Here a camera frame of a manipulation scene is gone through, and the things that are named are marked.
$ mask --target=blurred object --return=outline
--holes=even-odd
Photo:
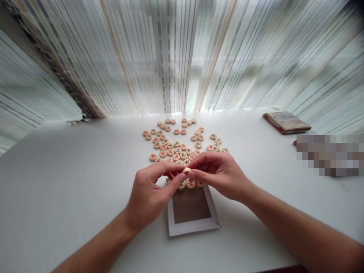
[[[263,118],[282,135],[304,133],[311,129],[310,125],[289,112],[265,113]]]
[[[297,135],[297,152],[319,176],[364,176],[364,135]]]

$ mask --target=small box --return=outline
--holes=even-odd
[[[171,237],[221,227],[208,185],[177,190],[167,210]]]
[[[310,125],[290,112],[265,113],[263,118],[282,135],[303,133],[311,129]]]

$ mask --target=curtain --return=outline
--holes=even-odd
[[[355,1],[12,2],[102,116],[278,106],[321,134],[364,132]]]

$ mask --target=white table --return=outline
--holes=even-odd
[[[281,135],[261,117],[272,108],[54,122],[0,157],[0,272],[49,272],[97,234],[127,204],[135,172],[154,152],[142,132],[157,121],[196,118],[185,136],[193,146],[205,127],[246,175],[294,207],[364,243],[362,177],[313,176],[296,160],[295,135]],[[166,211],[125,250],[112,272],[256,272],[297,260],[243,205],[211,189],[222,228],[169,238]]]

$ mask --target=wooden game piece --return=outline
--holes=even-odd
[[[201,181],[199,181],[199,182],[195,182],[195,184],[196,184],[196,186],[197,187],[199,187],[199,188],[202,188],[204,185],[205,185],[205,183],[204,182],[201,182]]]
[[[195,187],[195,182],[191,182],[189,178],[186,179],[186,186],[187,188],[194,188]]]
[[[186,168],[184,168],[184,169],[183,169],[182,173],[185,173],[185,174],[187,175],[187,173],[188,173],[189,171],[191,171],[191,169],[190,169],[190,168],[188,168],[188,167],[186,167]]]
[[[185,152],[182,152],[179,154],[179,157],[183,160],[185,160],[187,158],[187,154]]]
[[[193,150],[191,149],[191,148],[187,148],[186,149],[186,154],[187,155],[190,155],[190,154],[192,154],[193,153]]]
[[[202,143],[197,141],[196,144],[195,144],[195,147],[197,149],[201,149],[202,148]]]
[[[150,156],[149,156],[149,159],[151,160],[151,161],[154,161],[154,160],[156,160],[158,157],[157,157],[157,154],[151,154]]]
[[[160,158],[165,158],[166,156],[167,156],[167,151],[166,150],[160,151],[160,153],[159,153]]]
[[[167,154],[168,154],[169,156],[174,155],[174,149],[169,149],[169,150],[167,151]]]
[[[213,152],[214,150],[215,150],[215,148],[212,145],[208,145],[206,147],[206,151],[208,151],[208,152]]]
[[[188,156],[188,159],[189,159],[189,160],[191,160],[191,161],[192,161],[192,160],[194,160],[195,158],[196,158],[196,156],[195,156],[195,155],[189,155],[189,156]]]
[[[179,154],[174,154],[174,155],[172,156],[172,158],[173,158],[173,161],[177,161],[177,160],[179,160],[179,159],[180,159]]]
[[[179,186],[179,190],[183,190],[186,187],[186,180],[184,180],[181,185]]]
[[[193,151],[193,154],[194,154],[195,156],[198,156],[200,153],[201,153],[201,152],[200,152],[199,150],[194,150],[194,151]]]

